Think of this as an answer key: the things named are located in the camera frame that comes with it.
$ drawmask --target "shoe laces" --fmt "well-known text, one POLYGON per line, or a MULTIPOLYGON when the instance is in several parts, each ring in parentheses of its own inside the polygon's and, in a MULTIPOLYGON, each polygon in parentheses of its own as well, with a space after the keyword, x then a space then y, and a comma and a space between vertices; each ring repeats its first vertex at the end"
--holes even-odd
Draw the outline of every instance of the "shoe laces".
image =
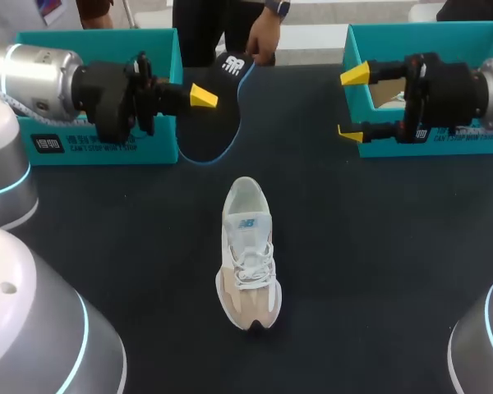
POLYGON ((236 267, 235 277, 236 286, 239 290, 253 290, 268 286, 275 276, 273 270, 272 256, 274 246, 267 243, 265 253, 254 250, 245 250, 239 256, 239 259, 232 258, 233 265, 236 267), (256 260, 254 265, 245 265, 247 258, 256 260))

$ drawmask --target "new balance logo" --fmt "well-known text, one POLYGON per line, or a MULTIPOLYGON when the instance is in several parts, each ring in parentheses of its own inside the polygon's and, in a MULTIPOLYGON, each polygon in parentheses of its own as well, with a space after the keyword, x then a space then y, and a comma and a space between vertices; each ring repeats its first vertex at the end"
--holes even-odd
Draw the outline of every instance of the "new balance logo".
POLYGON ((239 222, 239 228, 248 228, 248 227, 254 227, 254 223, 256 222, 255 219, 247 219, 247 220, 241 220, 239 222))
POLYGON ((427 130, 423 130, 423 129, 417 130, 416 138, 418 140, 423 140, 426 138, 426 136, 427 136, 427 130))
POLYGON ((245 66, 245 61, 242 59, 238 59, 235 56, 227 57, 225 63, 223 63, 223 68, 225 71, 228 71, 233 76, 238 76, 239 71, 245 66))

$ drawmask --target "shoe tongue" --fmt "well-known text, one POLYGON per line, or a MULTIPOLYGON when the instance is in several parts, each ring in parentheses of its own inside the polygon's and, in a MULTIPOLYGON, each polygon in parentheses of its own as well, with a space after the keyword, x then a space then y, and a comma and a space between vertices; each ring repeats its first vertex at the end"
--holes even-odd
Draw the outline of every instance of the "shoe tongue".
POLYGON ((268 213, 235 213, 226 217, 224 225, 237 258, 244 251, 265 252, 272 231, 268 213))

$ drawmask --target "person's hand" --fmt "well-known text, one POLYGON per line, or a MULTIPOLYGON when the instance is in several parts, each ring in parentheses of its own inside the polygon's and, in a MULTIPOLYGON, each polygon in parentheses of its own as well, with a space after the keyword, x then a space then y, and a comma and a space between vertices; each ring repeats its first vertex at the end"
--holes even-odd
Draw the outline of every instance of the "person's hand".
POLYGON ((246 53, 254 57, 256 64, 264 66, 272 60, 279 43, 280 25, 279 15, 267 7, 252 25, 246 53))

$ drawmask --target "robotic arm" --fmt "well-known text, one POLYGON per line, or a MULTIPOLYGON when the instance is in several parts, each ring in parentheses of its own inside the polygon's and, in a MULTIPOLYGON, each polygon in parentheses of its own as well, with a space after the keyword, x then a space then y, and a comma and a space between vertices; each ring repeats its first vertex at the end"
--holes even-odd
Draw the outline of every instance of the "robotic arm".
POLYGON ((153 135, 158 113, 176 116, 218 102, 197 85, 184 90, 153 76, 145 53, 129 64, 85 66, 72 51, 19 44, 0 44, 0 97, 54 121, 72 122, 85 112, 99 140, 109 143, 126 142, 137 122, 153 135))
POLYGON ((444 63, 436 53, 407 56, 403 62, 369 61, 343 73, 341 83, 370 85, 402 77, 406 79, 402 121, 354 124, 340 135, 363 143, 394 137, 402 144, 420 144, 433 127, 448 128, 453 134, 457 126, 469 126, 473 119, 493 131, 493 58, 478 70, 464 62, 444 63))

